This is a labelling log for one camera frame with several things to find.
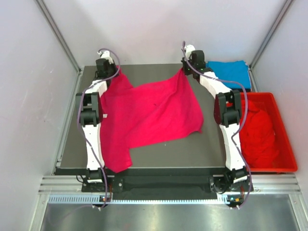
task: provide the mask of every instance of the crumpled red cloth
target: crumpled red cloth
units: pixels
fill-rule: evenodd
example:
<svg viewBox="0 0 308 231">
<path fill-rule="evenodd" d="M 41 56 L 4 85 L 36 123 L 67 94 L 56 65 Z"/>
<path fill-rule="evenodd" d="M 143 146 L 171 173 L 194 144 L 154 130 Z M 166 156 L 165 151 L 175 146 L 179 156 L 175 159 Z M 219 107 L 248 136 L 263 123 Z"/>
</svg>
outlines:
<svg viewBox="0 0 308 231">
<path fill-rule="evenodd" d="M 242 100 L 242 113 L 245 100 Z M 246 122 L 240 131 L 242 154 L 252 168 L 271 168 L 279 155 L 275 142 L 275 131 L 270 116 L 248 100 Z"/>
<path fill-rule="evenodd" d="M 120 172 L 132 165 L 130 148 L 187 137 L 201 132 L 203 114 L 179 70 L 172 78 L 134 88 L 120 73 L 101 96 L 100 138 L 105 166 Z"/>
</svg>

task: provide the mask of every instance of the metal frame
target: metal frame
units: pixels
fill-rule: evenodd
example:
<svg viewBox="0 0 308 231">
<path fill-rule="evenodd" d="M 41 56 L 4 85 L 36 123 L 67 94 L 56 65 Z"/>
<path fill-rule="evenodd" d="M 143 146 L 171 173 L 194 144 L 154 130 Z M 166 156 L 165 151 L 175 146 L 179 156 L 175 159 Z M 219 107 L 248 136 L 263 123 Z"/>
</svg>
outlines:
<svg viewBox="0 0 308 231">
<path fill-rule="evenodd" d="M 59 166 L 61 163 L 61 158 L 64 150 L 64 145 L 66 142 L 67 134 L 68 134 L 68 127 L 71 122 L 71 115 L 74 109 L 74 95 L 78 90 L 80 85 L 80 78 L 82 76 L 82 71 L 75 60 L 73 54 L 71 53 L 65 39 L 62 36 L 57 24 L 55 23 L 53 17 L 51 16 L 48 7 L 46 6 L 44 0 L 34 0 L 40 10 L 43 13 L 47 23 L 50 25 L 52 31 L 54 32 L 55 36 L 57 37 L 61 47 L 63 48 L 64 52 L 68 56 L 70 62 L 72 63 L 73 67 L 79 72 L 77 77 L 77 81 L 72 92 L 72 98 L 70 102 L 70 106 L 66 113 L 66 120 L 64 123 L 64 128 L 61 135 L 61 140 L 59 142 L 59 148 L 57 151 L 55 166 Z M 283 18 L 285 17 L 286 13 L 290 9 L 294 0 L 286 0 L 283 7 L 281 8 L 278 16 L 276 17 L 274 23 L 272 24 L 270 30 L 268 31 L 267 35 L 265 36 L 262 44 L 260 45 L 256 55 L 254 56 L 249 69 L 249 75 L 252 81 L 252 85 L 255 91 L 259 91 L 259 87 L 257 85 L 257 81 L 253 74 L 253 69 L 256 66 L 258 60 L 260 59 L 261 55 L 263 54 L 264 50 L 266 49 L 268 43 L 272 39 L 274 33 L 277 31 L 279 25 L 281 24 Z M 288 194 L 290 197 L 290 202 L 292 204 L 295 217 L 297 219 L 298 225 L 300 230 L 307 230 L 308 229 L 308 210 L 306 204 L 304 202 L 303 196 L 301 194 L 299 185 L 297 183 L 296 177 L 294 174 L 281 174 L 281 175 L 253 175 L 253 185 L 255 190 L 252 194 Z M 82 184 L 76 180 L 74 176 L 44 176 L 42 179 L 42 183 L 38 192 L 37 197 L 37 204 L 36 210 L 33 215 L 33 219 L 31 222 L 30 229 L 31 231 L 39 231 L 41 229 L 41 225 L 43 222 L 43 218 L 45 215 L 45 211 L 47 208 L 48 202 L 53 200 L 53 203 L 56 202 L 55 199 L 52 198 L 61 198 L 66 197 L 66 200 L 74 200 L 74 198 L 85 197 L 89 196 L 90 198 L 97 198 L 97 196 L 103 196 L 104 192 L 100 193 L 83 193 L 81 192 Z M 159 203 L 177 203 L 177 204 L 207 204 L 207 203 L 214 203 L 219 204 L 220 200 L 223 200 L 223 196 L 218 198 L 214 201 L 114 201 L 115 204 L 159 204 Z"/>
</svg>

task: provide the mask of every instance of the red plastic container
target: red plastic container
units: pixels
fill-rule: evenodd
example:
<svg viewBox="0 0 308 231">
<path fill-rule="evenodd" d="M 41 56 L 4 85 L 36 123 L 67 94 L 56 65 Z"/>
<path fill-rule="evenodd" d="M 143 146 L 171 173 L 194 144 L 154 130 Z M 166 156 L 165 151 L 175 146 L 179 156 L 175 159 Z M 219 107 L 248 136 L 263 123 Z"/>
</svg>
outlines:
<svg viewBox="0 0 308 231">
<path fill-rule="evenodd" d="M 258 108 L 269 114 L 275 130 L 277 146 L 279 148 L 279 156 L 274 160 L 272 168 L 251 168 L 251 171 L 296 172 L 296 160 L 273 94 L 249 92 L 247 93 L 247 97 L 249 100 L 253 101 Z"/>
</svg>

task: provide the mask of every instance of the cable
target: cable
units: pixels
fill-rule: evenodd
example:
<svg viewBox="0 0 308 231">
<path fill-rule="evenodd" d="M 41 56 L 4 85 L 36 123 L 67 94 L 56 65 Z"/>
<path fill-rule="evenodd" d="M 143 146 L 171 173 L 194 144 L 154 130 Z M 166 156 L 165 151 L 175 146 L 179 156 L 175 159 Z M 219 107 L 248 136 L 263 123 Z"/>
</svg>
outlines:
<svg viewBox="0 0 308 231">
<path fill-rule="evenodd" d="M 95 151 L 94 151 L 94 149 L 93 149 L 93 147 L 92 147 L 92 144 L 91 144 L 90 141 L 86 138 L 86 136 L 85 136 L 85 134 L 84 134 L 84 132 L 83 132 L 83 129 L 82 129 L 81 125 L 80 125 L 81 108 L 82 108 L 82 105 L 83 105 L 83 99 L 84 99 L 84 97 L 85 97 L 86 91 L 89 90 L 89 89 L 92 89 L 95 85 L 97 85 L 97 84 L 99 84 L 99 83 L 101 83 L 101 82 L 103 82 L 103 81 L 107 81 L 107 80 L 110 80 L 110 79 L 116 77 L 117 74 L 118 74 L 119 71 L 120 71 L 121 64 L 120 64 L 120 59 L 119 59 L 119 57 L 117 56 L 117 54 L 114 53 L 112 50 L 107 49 L 107 48 L 101 48 L 101 49 L 98 50 L 98 52 L 101 52 L 101 51 L 109 51 L 111 54 L 113 54 L 113 55 L 116 57 L 117 63 L 118 63 L 118 69 L 117 69 L 116 73 L 115 73 L 113 76 L 108 77 L 108 78 L 105 78 L 105 79 L 102 79 L 102 80 L 100 80 L 100 81 L 97 81 L 96 83 L 90 85 L 89 87 L 87 87 L 87 88 L 85 88 L 85 89 L 83 90 L 82 95 L 81 95 L 81 99 L 80 99 L 79 108 L 78 108 L 77 128 L 78 128 L 79 132 L 81 133 L 81 135 L 83 136 L 83 138 L 85 139 L 85 141 L 87 142 L 87 144 L 90 146 L 91 151 L 92 151 L 92 153 L 93 153 L 93 155 L 94 155 L 96 161 L 98 162 L 98 164 L 100 165 L 100 168 L 101 168 L 101 170 L 102 170 L 103 178 L 104 178 L 104 182 L 105 182 L 105 200 L 104 200 L 104 204 L 103 204 L 103 206 L 102 206 L 102 208 L 104 208 L 104 207 L 106 206 L 106 202 L 107 202 L 107 193 L 108 193 L 108 185 L 107 185 L 106 173 L 105 173 L 105 171 L 104 171 L 104 168 L 103 168 L 101 162 L 99 161 L 99 159 L 97 158 L 97 156 L 96 156 L 96 154 L 95 154 Z M 77 208 L 75 208 L 73 211 L 69 212 L 69 213 L 66 214 L 64 217 L 62 217 L 62 218 L 61 218 L 58 222 L 56 222 L 56 223 L 52 223 L 52 222 L 51 222 L 50 213 L 48 213 L 48 222 L 50 223 L 51 226 L 55 227 L 55 226 L 59 225 L 63 220 L 65 220 L 68 216 L 72 215 L 76 210 L 78 210 L 78 209 L 80 209 L 80 208 L 85 208 L 85 207 L 92 207 L 92 205 L 82 205 L 82 206 L 80 206 L 80 207 L 77 207 Z"/>
<path fill-rule="evenodd" d="M 189 63 L 189 61 L 188 61 L 188 59 L 187 59 L 187 57 L 186 57 L 186 53 L 185 53 L 185 41 L 183 41 L 183 43 L 182 43 L 182 52 L 183 52 L 183 55 L 184 55 L 185 62 L 187 63 L 187 65 L 188 65 L 195 73 L 197 73 L 197 74 L 199 74 L 199 75 L 201 75 L 201 76 L 203 76 L 203 77 L 205 77 L 205 78 L 214 79 L 214 80 L 219 81 L 219 82 L 222 82 L 222 83 L 234 83 L 234 84 L 237 84 L 237 85 L 239 85 L 239 86 L 242 88 L 242 90 L 243 90 L 244 99 L 245 99 L 245 112 L 244 112 L 243 120 L 242 120 L 242 123 L 240 124 L 239 129 L 231 136 L 231 140 L 232 140 L 232 142 L 234 143 L 234 145 L 235 145 L 237 151 L 239 152 L 239 154 L 240 154 L 241 158 L 243 159 L 243 161 L 244 161 L 244 163 L 245 163 L 245 166 L 246 166 L 246 168 L 247 168 L 247 170 L 248 170 L 248 173 L 249 173 L 249 181 L 250 181 L 250 182 L 249 182 L 249 188 L 248 188 L 247 195 L 246 195 L 246 197 L 245 197 L 243 203 L 242 203 L 240 206 L 238 206 L 238 209 L 240 209 L 240 208 L 246 203 L 246 201 L 247 201 L 247 199 L 248 199 L 248 197 L 249 197 L 249 194 L 250 194 L 250 192 L 251 192 L 251 189 L 252 189 L 252 179 L 251 179 L 251 170 L 250 170 L 250 167 L 249 167 L 248 163 L 246 162 L 245 158 L 243 157 L 243 154 L 242 154 L 240 148 L 237 146 L 237 143 L 234 141 L 234 136 L 236 136 L 237 134 L 239 134 L 239 132 L 242 130 L 242 128 L 243 128 L 243 126 L 244 126 L 244 124 L 245 124 L 246 118 L 247 118 L 247 112 L 248 112 L 248 98 L 247 98 L 247 92 L 246 92 L 244 86 L 243 86 L 241 83 L 239 83 L 239 82 L 230 81 L 230 80 L 222 80 L 222 79 L 218 79 L 218 78 L 213 78 L 213 77 L 207 76 L 207 75 L 205 75 L 205 74 L 203 74 L 203 73 L 197 71 L 197 70 Z"/>
</svg>

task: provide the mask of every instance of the table surface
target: table surface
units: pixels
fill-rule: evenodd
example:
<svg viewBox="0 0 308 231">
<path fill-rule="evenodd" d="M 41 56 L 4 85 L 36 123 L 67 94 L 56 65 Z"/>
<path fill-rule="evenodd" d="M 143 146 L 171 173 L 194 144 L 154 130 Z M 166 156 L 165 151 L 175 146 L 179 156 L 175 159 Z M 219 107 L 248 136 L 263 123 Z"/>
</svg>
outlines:
<svg viewBox="0 0 308 231">
<path fill-rule="evenodd" d="M 299 230 L 289 195 L 251 195 L 240 210 L 226 205 L 108 205 L 101 212 L 92 207 L 74 211 L 78 207 L 47 205 L 41 231 Z M 58 225 L 50 225 L 48 216 Z"/>
<path fill-rule="evenodd" d="M 168 79 L 176 74 L 181 64 L 123 65 L 122 72 L 133 86 Z M 79 92 L 94 78 L 95 66 L 86 66 Z M 214 121 L 214 98 L 192 76 L 187 77 L 202 108 L 202 133 L 194 132 L 187 138 L 157 143 L 130 150 L 135 168 L 152 167 L 224 167 L 225 148 L 222 133 Z M 61 168 L 86 168 L 86 143 L 76 126 L 74 111 L 61 161 Z"/>
</svg>

